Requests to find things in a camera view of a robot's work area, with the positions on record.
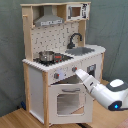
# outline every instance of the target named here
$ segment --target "stove burner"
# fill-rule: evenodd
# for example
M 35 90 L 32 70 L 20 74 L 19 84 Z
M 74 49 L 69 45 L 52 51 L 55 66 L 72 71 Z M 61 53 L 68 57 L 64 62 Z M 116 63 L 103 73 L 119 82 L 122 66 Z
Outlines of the stove burner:
M 41 61 L 40 58 L 33 59 L 33 61 L 48 67 L 48 66 L 52 66 L 52 65 L 64 62 L 64 61 L 69 60 L 69 59 L 73 59 L 73 57 L 63 55 L 61 61 L 54 61 L 54 60 L 53 61 Z

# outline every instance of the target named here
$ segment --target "wall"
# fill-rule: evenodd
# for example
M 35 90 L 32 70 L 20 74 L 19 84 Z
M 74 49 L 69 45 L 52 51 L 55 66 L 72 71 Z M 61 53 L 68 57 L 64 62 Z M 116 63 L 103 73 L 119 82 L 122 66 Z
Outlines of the wall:
M 0 116 L 15 110 L 22 100 L 25 101 L 22 66 L 25 55 L 20 4 L 42 2 L 50 0 L 0 0 Z M 128 1 L 91 2 L 86 43 L 106 48 L 104 79 L 120 78 L 128 82 Z

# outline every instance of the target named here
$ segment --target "dial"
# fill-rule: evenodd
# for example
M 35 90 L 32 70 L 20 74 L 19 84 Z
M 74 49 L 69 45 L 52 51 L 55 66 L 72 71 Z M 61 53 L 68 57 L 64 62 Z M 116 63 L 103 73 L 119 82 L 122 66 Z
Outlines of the dial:
M 59 74 L 58 74 L 58 73 L 55 73 L 55 74 L 54 74 L 54 78 L 55 78 L 55 79 L 59 79 Z
M 77 67 L 73 67 L 72 71 L 75 72 L 77 70 Z

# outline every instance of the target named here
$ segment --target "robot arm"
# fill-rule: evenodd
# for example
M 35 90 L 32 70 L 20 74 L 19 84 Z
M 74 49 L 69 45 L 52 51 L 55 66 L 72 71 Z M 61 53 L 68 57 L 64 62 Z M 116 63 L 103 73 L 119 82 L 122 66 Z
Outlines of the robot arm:
M 82 80 L 84 86 L 103 107 L 110 111 L 128 110 L 128 84 L 116 79 L 106 86 L 100 84 L 92 75 L 79 69 L 76 75 Z

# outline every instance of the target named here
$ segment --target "toy kitchen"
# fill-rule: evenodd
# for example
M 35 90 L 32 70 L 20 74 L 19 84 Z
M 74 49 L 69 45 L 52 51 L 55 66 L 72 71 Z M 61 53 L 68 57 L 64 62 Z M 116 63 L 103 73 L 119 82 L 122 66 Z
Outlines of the toy kitchen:
M 101 81 L 105 48 L 85 43 L 90 2 L 22 4 L 26 109 L 48 128 L 92 122 L 93 97 L 75 75 Z

